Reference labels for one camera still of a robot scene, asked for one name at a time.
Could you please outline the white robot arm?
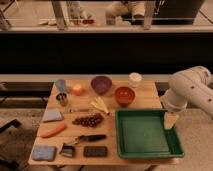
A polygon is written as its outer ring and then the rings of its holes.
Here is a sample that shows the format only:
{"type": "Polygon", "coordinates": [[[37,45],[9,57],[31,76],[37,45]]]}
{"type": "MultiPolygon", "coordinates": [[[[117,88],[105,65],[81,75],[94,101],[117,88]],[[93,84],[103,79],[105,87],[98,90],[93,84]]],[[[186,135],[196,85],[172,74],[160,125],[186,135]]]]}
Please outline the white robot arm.
{"type": "Polygon", "coordinates": [[[213,119],[213,89],[210,71],[203,66],[195,66],[172,74],[168,80],[169,89],[160,97],[166,110],[164,128],[171,129],[177,122],[178,112],[192,103],[213,119]]]}

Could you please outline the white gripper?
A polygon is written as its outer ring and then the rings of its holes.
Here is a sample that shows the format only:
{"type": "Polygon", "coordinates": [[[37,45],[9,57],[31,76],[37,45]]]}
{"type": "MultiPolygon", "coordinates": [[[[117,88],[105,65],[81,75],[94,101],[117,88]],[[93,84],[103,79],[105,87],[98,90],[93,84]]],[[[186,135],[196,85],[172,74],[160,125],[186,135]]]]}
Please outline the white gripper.
{"type": "Polygon", "coordinates": [[[163,107],[168,111],[164,114],[164,128],[169,130],[179,119],[179,115],[175,113],[183,111],[187,107],[187,101],[178,98],[167,98],[165,96],[162,96],[160,101],[163,107]]]}

